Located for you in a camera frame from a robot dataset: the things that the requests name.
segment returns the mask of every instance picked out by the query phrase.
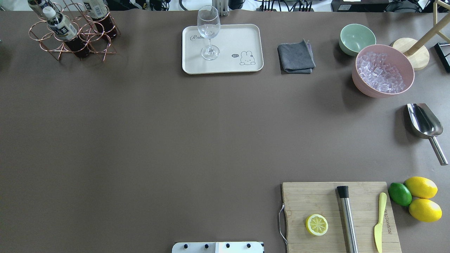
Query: bottle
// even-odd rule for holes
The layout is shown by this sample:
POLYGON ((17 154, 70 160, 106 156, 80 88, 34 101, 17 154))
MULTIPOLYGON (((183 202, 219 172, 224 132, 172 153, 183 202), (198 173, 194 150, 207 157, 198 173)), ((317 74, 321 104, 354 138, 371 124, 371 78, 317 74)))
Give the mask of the bottle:
MULTIPOLYGON (((109 12, 103 0, 83 0, 83 3, 92 20, 102 24, 103 28, 99 24, 95 24, 97 30, 101 32, 104 29, 106 35, 114 39, 117 36, 117 29, 114 27, 111 16, 108 15, 109 12)), ((103 39, 108 41, 108 38, 105 36, 103 36, 103 39)))
POLYGON ((49 0, 28 0, 28 6, 37 14, 39 18, 45 19, 45 15, 42 10, 49 6, 55 11, 59 11, 56 6, 49 0))
POLYGON ((53 8, 47 6, 43 9, 47 17, 47 25, 58 36, 69 49, 74 52, 78 58, 84 58, 89 55, 87 42, 80 38, 78 30, 73 27, 70 20, 53 8))

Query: black stand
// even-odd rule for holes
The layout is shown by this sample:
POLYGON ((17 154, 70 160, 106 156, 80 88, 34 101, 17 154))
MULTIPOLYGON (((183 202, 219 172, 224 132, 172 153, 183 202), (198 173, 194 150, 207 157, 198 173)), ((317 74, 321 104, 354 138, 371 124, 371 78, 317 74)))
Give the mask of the black stand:
POLYGON ((443 47, 450 46, 450 43, 447 42, 439 42, 436 45, 434 45, 434 49, 437 52, 437 55, 439 55, 439 59, 441 59, 442 65, 444 65, 445 70, 447 73, 450 73, 450 63, 448 56, 450 54, 444 54, 444 51, 442 50, 443 47))

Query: green lime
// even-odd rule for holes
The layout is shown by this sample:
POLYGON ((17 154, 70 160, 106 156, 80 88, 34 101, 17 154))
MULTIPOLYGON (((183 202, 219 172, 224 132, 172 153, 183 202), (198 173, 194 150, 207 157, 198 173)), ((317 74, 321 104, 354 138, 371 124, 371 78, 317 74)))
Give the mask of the green lime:
POLYGON ((411 204, 413 196, 411 195, 410 190, 408 190, 408 188, 403 184, 392 183, 387 191, 395 203, 404 207, 411 204))

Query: cocktail muddler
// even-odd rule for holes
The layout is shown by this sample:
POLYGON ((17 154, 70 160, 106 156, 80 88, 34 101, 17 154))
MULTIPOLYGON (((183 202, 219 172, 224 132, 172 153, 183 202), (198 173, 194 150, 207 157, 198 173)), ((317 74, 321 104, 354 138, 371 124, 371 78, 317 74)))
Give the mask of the cocktail muddler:
POLYGON ((350 253, 358 253, 358 245, 356 245, 355 228, 353 226, 353 218, 351 216, 350 199, 348 197, 348 186, 338 186, 337 192, 341 199, 342 213, 345 219, 345 228, 347 231, 348 249, 350 253))

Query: cutting board handle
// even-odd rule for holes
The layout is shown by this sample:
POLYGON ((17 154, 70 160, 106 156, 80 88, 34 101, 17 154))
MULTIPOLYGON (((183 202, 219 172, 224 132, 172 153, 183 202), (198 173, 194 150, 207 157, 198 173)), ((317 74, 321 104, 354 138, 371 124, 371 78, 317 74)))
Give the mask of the cutting board handle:
POLYGON ((283 238, 284 243, 285 243, 286 245, 288 245, 288 240, 286 239, 286 237, 284 237, 283 233, 281 232, 281 212, 282 212, 283 210, 284 210, 284 203, 283 203, 283 205, 281 206, 280 211, 278 212, 278 228, 279 228, 279 230, 280 230, 280 235, 281 235, 281 237, 283 238))

